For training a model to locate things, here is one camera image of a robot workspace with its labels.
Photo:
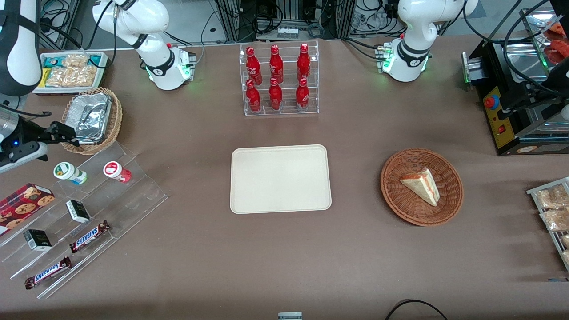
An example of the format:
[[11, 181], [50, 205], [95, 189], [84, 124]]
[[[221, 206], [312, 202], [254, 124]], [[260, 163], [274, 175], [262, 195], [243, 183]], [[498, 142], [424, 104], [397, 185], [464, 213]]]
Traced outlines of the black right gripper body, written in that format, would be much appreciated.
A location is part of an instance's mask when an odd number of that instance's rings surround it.
[[19, 117], [16, 131], [16, 149], [19, 154], [32, 154], [39, 151], [41, 145], [51, 143], [51, 134], [47, 133], [45, 128], [23, 117]]

